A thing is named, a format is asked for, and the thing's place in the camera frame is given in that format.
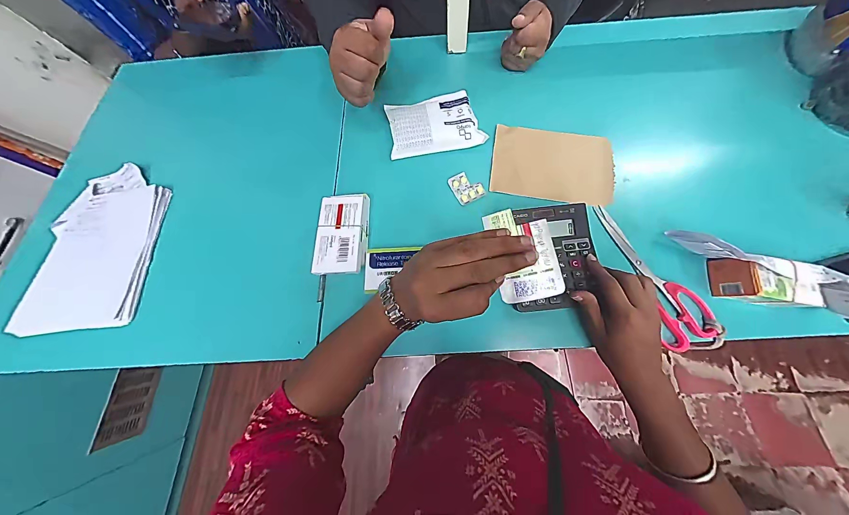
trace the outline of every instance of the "scissor handle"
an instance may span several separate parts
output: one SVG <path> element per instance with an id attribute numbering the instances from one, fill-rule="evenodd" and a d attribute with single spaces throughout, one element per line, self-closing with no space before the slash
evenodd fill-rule
<path id="1" fill-rule="evenodd" d="M 669 329 L 672 336 L 675 337 L 675 343 L 668 342 L 665 339 L 660 339 L 662 346 L 668 348 L 672 352 L 678 353 L 685 352 L 692 348 L 692 340 L 688 337 L 688 334 L 685 334 L 682 330 L 682 323 L 679 322 L 678 319 L 673 318 L 672 315 L 670 315 L 669 312 L 662 307 L 662 304 L 657 303 L 656 307 L 659 309 L 659 320 L 666 326 L 666 329 Z"/>
<path id="2" fill-rule="evenodd" d="M 705 302 L 704 299 L 698 297 L 697 293 L 685 288 L 677 282 L 667 282 L 664 286 L 666 291 L 669 292 L 670 297 L 675 300 L 676 305 L 679 307 L 680 313 L 676 318 L 679 322 L 684 323 L 685 327 L 687 327 L 692 334 L 701 338 L 716 338 L 720 334 L 724 333 L 723 326 L 716 321 L 716 315 L 714 315 L 710 306 L 707 305 L 707 302 Z M 692 315 L 688 308 L 685 307 L 685 304 L 682 303 L 682 299 L 679 295 L 685 295 L 691 299 L 698 309 L 701 310 L 704 325 L 698 323 L 694 315 Z"/>

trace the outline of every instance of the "hand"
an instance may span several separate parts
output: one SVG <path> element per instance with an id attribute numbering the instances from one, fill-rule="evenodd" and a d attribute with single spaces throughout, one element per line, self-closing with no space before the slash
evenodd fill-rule
<path id="1" fill-rule="evenodd" d="M 513 33 L 500 46 L 500 63 L 511 72 L 525 72 L 545 55 L 552 40 L 552 11 L 539 0 L 530 0 L 510 25 Z"/>
<path id="2" fill-rule="evenodd" d="M 495 229 L 436 241 L 392 279 L 396 303 L 409 320 L 445 322 L 479 315 L 504 276 L 536 262 L 531 237 Z"/>
<path id="3" fill-rule="evenodd" d="M 593 295 L 575 291 L 583 329 L 618 382 L 662 374 L 656 285 L 645 276 L 604 268 L 587 256 Z"/>
<path id="4" fill-rule="evenodd" d="M 373 100 L 373 86 L 389 57 L 392 13 L 380 7 L 373 19 L 356 19 L 336 30 L 329 50 L 329 68 L 336 88 L 354 107 Z"/>

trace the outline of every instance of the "black calculator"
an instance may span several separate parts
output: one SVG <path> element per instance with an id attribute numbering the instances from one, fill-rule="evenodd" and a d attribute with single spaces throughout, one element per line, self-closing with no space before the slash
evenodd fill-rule
<path id="1" fill-rule="evenodd" d="M 558 264 L 561 265 L 561 275 L 564 277 L 566 290 L 554 297 L 513 304 L 513 309 L 521 312 L 572 307 L 574 302 L 568 293 L 586 289 L 586 257 L 590 254 L 595 256 L 585 204 L 549 205 L 513 210 L 513 219 L 517 225 L 528 224 L 542 218 L 548 220 L 548 229 L 552 232 L 554 251 L 558 255 Z"/>

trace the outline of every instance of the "turquoise table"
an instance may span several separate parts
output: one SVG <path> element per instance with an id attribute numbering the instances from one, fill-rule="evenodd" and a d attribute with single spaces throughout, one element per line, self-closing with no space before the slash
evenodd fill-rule
<path id="1" fill-rule="evenodd" d="M 446 179 L 487 184 L 491 146 L 400 161 L 383 103 L 465 88 L 481 125 L 605 135 L 615 155 L 610 212 L 654 270 L 706 291 L 703 261 L 668 229 L 751 252 L 815 260 L 849 250 L 849 139 L 798 108 L 808 80 L 782 31 L 807 9 L 661 18 L 564 29 L 528 73 L 499 65 L 503 33 L 394 41 L 376 103 L 346 108 L 322 49 L 124 66 L 0 280 L 0 372 L 303 357 L 368 297 L 310 274 L 320 198 L 371 196 L 375 247 L 477 231 L 480 217 L 544 201 L 490 193 L 462 207 Z M 174 199 L 135 320 L 117 329 L 16 338 L 1 332 L 52 245 L 52 220 L 85 181 L 133 161 Z M 598 224 L 603 263 L 626 268 Z M 710 300 L 731 338 L 849 334 L 826 310 Z M 389 355 L 587 345 L 573 313 L 425 325 Z"/>
<path id="2" fill-rule="evenodd" d="M 0 279 L 0 372 L 309 352 L 314 220 L 335 188 L 344 105 L 322 48 L 123 66 Z M 3 334 L 52 245 L 52 220 L 126 161 L 174 191 L 134 321 Z"/>
<path id="3" fill-rule="evenodd" d="M 492 140 L 389 160 L 384 103 L 415 103 L 466 89 L 480 128 L 520 125 L 611 139 L 609 212 L 660 276 L 705 294 L 705 263 L 663 232 L 713 234 L 744 250 L 812 261 L 849 250 L 849 139 L 798 105 L 808 80 L 787 64 L 782 31 L 807 9 L 567 27 L 532 70 L 498 63 L 504 33 L 471 35 L 447 56 L 443 38 L 394 41 L 375 104 L 349 107 L 338 193 L 371 197 L 370 245 L 411 247 L 481 229 L 481 216 L 545 201 L 489 193 L 461 206 L 446 179 L 488 183 Z M 602 263 L 629 269 L 594 216 Z M 367 296 L 362 277 L 327 281 L 322 334 Z M 708 299 L 729 338 L 849 334 L 828 310 Z M 391 356 L 586 346 L 574 313 L 519 313 L 499 295 L 479 317 L 424 325 Z"/>

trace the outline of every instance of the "pink scissors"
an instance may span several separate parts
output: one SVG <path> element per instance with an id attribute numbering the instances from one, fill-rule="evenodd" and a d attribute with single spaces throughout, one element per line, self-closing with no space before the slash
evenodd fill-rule
<path id="1" fill-rule="evenodd" d="M 605 208 L 593 206 L 593 211 L 599 218 L 599 222 L 608 232 L 608 235 L 612 238 L 612 241 L 614 241 L 614 244 L 618 246 L 618 249 L 621 250 L 624 257 L 630 261 L 631 266 L 634 267 L 635 271 L 638 274 L 649 277 L 653 281 L 653 284 L 656 284 L 656 287 L 662 296 L 669 301 L 672 308 L 678 313 L 677 316 L 672 316 L 667 310 L 665 310 L 665 308 L 662 307 L 662 303 L 659 303 L 659 306 L 657 306 L 659 308 L 659 320 L 662 321 L 663 325 L 666 326 L 666 329 L 668 329 L 672 336 L 675 337 L 674 343 L 662 340 L 662 345 L 670 351 L 680 353 L 691 348 L 713 349 L 723 345 L 726 329 L 720 322 L 717 322 L 716 316 L 710 309 L 710 306 L 708 306 L 701 297 L 698 297 L 696 293 L 685 288 L 681 284 L 666 282 L 657 277 L 657 275 L 654 274 L 647 264 L 640 258 L 636 250 L 634 250 L 634 247 L 631 246 L 630 242 L 627 241 L 627 237 L 621 232 L 618 224 L 614 222 L 614 219 L 609 215 Z M 698 321 L 694 318 L 694 315 L 692 315 L 688 308 L 682 304 L 682 301 L 679 299 L 679 295 L 685 295 L 694 302 L 694 304 L 698 307 L 698 310 L 701 311 L 704 323 L 698 323 Z M 692 345 L 692 340 L 689 338 L 688 334 L 685 334 L 684 329 L 687 329 L 695 336 L 699 336 L 701 338 L 712 338 L 713 343 L 708 345 Z"/>

